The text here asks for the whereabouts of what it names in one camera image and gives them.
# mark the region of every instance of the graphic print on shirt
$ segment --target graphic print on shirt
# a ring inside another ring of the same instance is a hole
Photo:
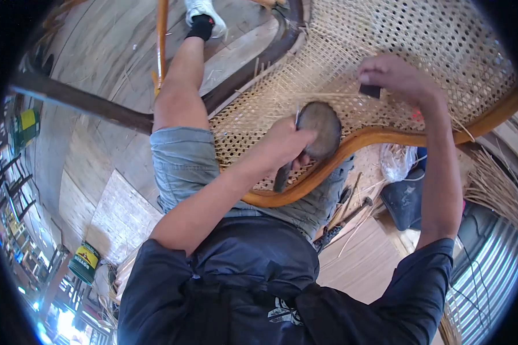
[[[275,307],[276,308],[268,312],[267,317],[270,319],[269,322],[291,321],[296,326],[303,326],[303,322],[301,322],[301,317],[299,317],[296,308],[288,307],[286,302],[278,297],[275,299]]]

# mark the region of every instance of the white sneaker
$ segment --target white sneaker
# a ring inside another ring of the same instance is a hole
[[[192,17],[200,14],[206,14],[213,18],[215,26],[213,27],[212,38],[223,37],[226,34],[226,23],[219,17],[213,8],[212,0],[184,0],[186,5],[186,24],[192,26]]]

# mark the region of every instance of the woven cane webbing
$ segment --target woven cane webbing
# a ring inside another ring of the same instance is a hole
[[[456,130],[482,115],[514,84],[514,71],[489,25],[467,0],[312,0],[305,44],[210,120],[221,168],[235,162],[279,118],[312,100],[328,102],[342,138],[367,126],[423,131],[415,109],[382,90],[358,93],[366,56],[392,52],[432,75],[447,93]],[[306,171],[294,172],[290,183]],[[256,190],[271,190],[265,179]]]

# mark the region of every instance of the gray shorts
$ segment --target gray shorts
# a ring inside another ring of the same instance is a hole
[[[209,130],[190,127],[160,129],[150,136],[150,143],[159,189],[157,203],[165,213],[220,174],[213,134]],[[318,229],[326,225],[334,214],[347,172],[351,169],[353,156],[294,203],[259,208],[239,201],[225,217],[269,215],[295,225],[312,241]]]

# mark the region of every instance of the leg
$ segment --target leg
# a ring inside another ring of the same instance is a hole
[[[213,134],[199,96],[204,43],[218,26],[212,17],[219,17],[210,0],[186,0],[186,6],[192,29],[163,80],[150,136],[157,203],[165,213],[219,175]]]
[[[185,0],[186,23],[192,27],[163,80],[155,101],[153,128],[193,127],[209,129],[207,111],[199,96],[203,81],[205,41],[226,32],[226,24],[212,0]]]
[[[199,96],[204,44],[199,37],[182,42],[155,100],[152,132],[169,127],[209,129],[207,111]]]
[[[252,208],[262,214],[291,223],[312,242],[318,229],[328,224],[334,215],[347,173],[353,169],[353,158],[354,155],[341,163],[321,184],[294,203],[276,208],[256,208],[240,201],[234,207]]]

